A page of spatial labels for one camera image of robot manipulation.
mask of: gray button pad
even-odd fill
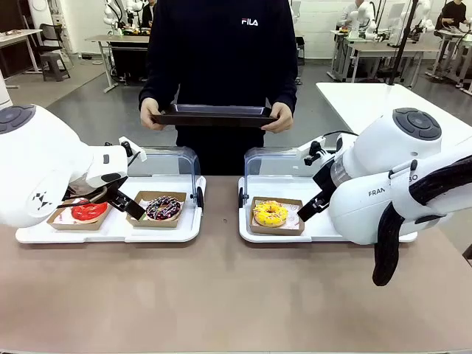
[[[27,124],[34,117],[33,105],[14,105],[0,111],[0,134],[6,134]]]
[[[419,140],[437,140],[442,134],[439,123],[416,108],[395,109],[393,120],[403,132]]]

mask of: person in black shirt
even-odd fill
[[[471,24],[465,18],[465,11],[467,7],[462,3],[462,0],[453,0],[442,8],[441,14],[437,19],[436,30],[442,30],[454,26],[459,28],[459,24]]]
[[[272,105],[259,128],[178,126],[178,146],[192,148],[204,175],[242,175],[244,154],[264,133],[293,125],[298,73],[288,0],[159,0],[139,95],[141,122],[173,101],[197,105]]]
[[[142,9],[142,26],[151,28],[153,26],[154,19],[154,7],[156,6],[156,0],[149,0],[149,4]]]

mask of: black pole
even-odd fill
[[[401,38],[400,46],[398,47],[398,53],[395,57],[395,64],[393,65],[392,76],[388,82],[389,85],[393,85],[395,77],[397,76],[398,67],[400,66],[401,57],[403,56],[403,51],[405,50],[406,41],[408,40],[408,35],[410,34],[410,27],[412,26],[414,13],[416,12],[416,6],[418,5],[418,0],[412,0],[412,10],[410,11],[410,16],[406,22],[406,26],[403,30],[403,37]]]

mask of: person's hand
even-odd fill
[[[291,109],[281,102],[275,102],[272,106],[271,118],[276,119],[271,124],[264,125],[261,129],[263,131],[271,131],[272,133],[280,133],[292,128],[294,118],[292,117]]]
[[[145,98],[141,104],[141,125],[153,131],[161,131],[165,125],[153,121],[152,116],[160,116],[159,104],[153,98]]]

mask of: chocolate donut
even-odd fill
[[[177,215],[180,209],[181,204],[177,198],[162,196],[149,203],[146,215],[154,220],[167,220]]]

